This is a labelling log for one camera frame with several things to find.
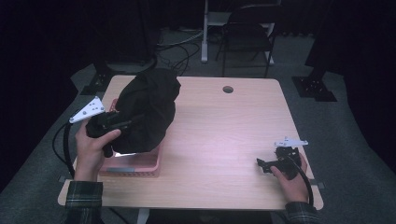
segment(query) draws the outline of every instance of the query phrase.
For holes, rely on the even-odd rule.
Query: black cable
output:
[[[58,159],[59,159],[61,162],[63,162],[65,165],[67,165],[66,161],[59,155],[59,153],[58,153],[58,152],[56,151],[56,149],[55,149],[55,141],[56,141],[56,138],[57,138],[59,132],[64,128],[64,126],[66,126],[66,124],[62,125],[62,127],[58,129],[58,131],[56,132],[56,134],[55,134],[55,135],[53,136],[53,138],[52,138],[52,151],[55,153],[55,156],[58,157]]]
[[[73,167],[72,159],[70,158],[70,151],[69,151],[69,134],[72,125],[73,125],[72,123],[67,122],[64,126],[64,160],[66,161],[66,166],[67,169],[69,170],[69,174],[74,178],[75,170]]]
[[[132,73],[132,75],[137,75],[139,73],[144,73],[144,72],[147,72],[148,70],[151,70],[151,69],[155,68],[157,66],[157,62],[158,62],[157,55],[155,55],[155,54],[152,55],[152,60],[154,61],[152,63],[152,65],[150,65],[148,68],[146,68],[146,69],[144,69],[142,71],[138,71],[136,73]]]
[[[182,45],[186,45],[186,44],[194,45],[196,47],[196,51],[194,53],[192,53],[192,54],[189,54],[187,49],[182,46]],[[184,65],[184,69],[181,71],[180,74],[178,74],[178,76],[181,77],[181,76],[183,76],[183,74],[187,70],[187,68],[189,67],[190,57],[192,57],[193,55],[198,53],[199,50],[200,50],[200,47],[196,43],[182,43],[182,44],[171,45],[171,46],[162,46],[162,48],[158,48],[157,50],[158,51],[164,51],[164,50],[168,50],[168,49],[172,49],[172,48],[183,49],[187,56],[184,59],[182,59],[181,61],[177,62],[177,63],[171,63],[171,61],[169,59],[164,58],[161,55],[161,53],[159,53],[158,55],[159,55],[159,57],[161,59],[161,62],[163,62],[166,66],[170,67],[172,70],[175,70],[175,71],[180,70],[183,67],[183,65]]]
[[[308,177],[304,173],[304,171],[301,169],[299,165],[290,157],[286,157],[290,162],[293,163],[295,168],[297,169],[298,173],[300,173],[301,177],[303,178],[306,188],[308,189],[308,199],[309,199],[309,204],[314,206],[314,193],[312,192],[311,184],[309,183]]]

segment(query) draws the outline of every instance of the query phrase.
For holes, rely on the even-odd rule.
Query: wooden table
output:
[[[103,103],[133,79],[112,78]],[[284,209],[275,177],[256,158],[275,161],[275,141],[300,139],[279,83],[274,79],[179,77],[175,120],[163,139],[158,177],[100,176],[103,206],[190,209]],[[223,87],[231,86],[232,93]],[[307,176],[314,178],[308,166]],[[65,203],[69,181],[59,195]],[[315,207],[323,207],[313,186]]]

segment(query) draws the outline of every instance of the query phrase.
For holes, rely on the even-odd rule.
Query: gray carpet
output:
[[[163,41],[177,42],[191,35],[179,32],[163,32]],[[276,64],[269,69],[269,78],[280,82],[295,125],[302,139],[308,140],[304,147],[316,180],[323,183],[321,195],[324,208],[319,211],[322,223],[394,223],[396,220],[396,176],[367,146],[347,104],[347,92],[343,78],[327,73],[323,78],[327,88],[338,102],[316,102],[312,98],[301,98],[291,77],[306,77],[311,68],[304,66],[312,46],[309,36],[280,36],[276,41],[274,59]],[[189,53],[194,45],[185,45]],[[214,58],[218,46],[209,44],[209,62],[202,64],[200,51],[190,58],[189,66],[182,74],[194,77],[219,77],[221,62]],[[185,57],[185,51],[174,48],[158,55],[157,67],[175,66]],[[247,56],[231,58],[240,63]],[[112,68],[126,72],[137,72],[149,64],[111,64]],[[182,73],[184,67],[176,66]],[[262,76],[263,68],[227,69],[229,77]],[[80,91],[89,85],[95,71],[93,66],[73,75]],[[60,176],[66,176],[66,167],[55,157],[51,141],[56,131],[76,110],[92,99],[79,95],[49,129],[26,163],[0,195],[0,223],[58,223],[63,208],[57,203],[63,185]],[[77,127],[70,135],[71,146]],[[55,145],[59,152],[62,143],[59,137]],[[136,209],[115,208],[129,223],[136,221]],[[103,208],[105,223],[123,223],[116,215]]]

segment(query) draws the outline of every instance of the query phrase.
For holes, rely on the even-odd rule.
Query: hand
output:
[[[304,156],[300,153],[301,169],[306,172],[306,161]],[[288,180],[287,176],[282,174],[275,166],[271,166],[271,171],[279,181],[280,187],[286,197],[288,203],[292,202],[308,202],[308,189],[300,174],[297,174],[292,180]]]
[[[87,129],[85,127],[87,123],[87,119],[83,120],[81,127],[76,133],[78,155],[75,180],[78,181],[97,180],[99,170],[105,161],[102,148],[121,134],[120,130],[114,130],[99,138],[90,138],[87,136]]]

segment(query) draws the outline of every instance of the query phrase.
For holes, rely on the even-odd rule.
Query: pink basket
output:
[[[113,100],[109,111],[115,110],[117,100]],[[116,157],[116,153],[114,153],[113,157],[105,158],[99,175],[155,177],[160,174],[161,156],[161,144],[150,152],[121,155],[119,157]]]

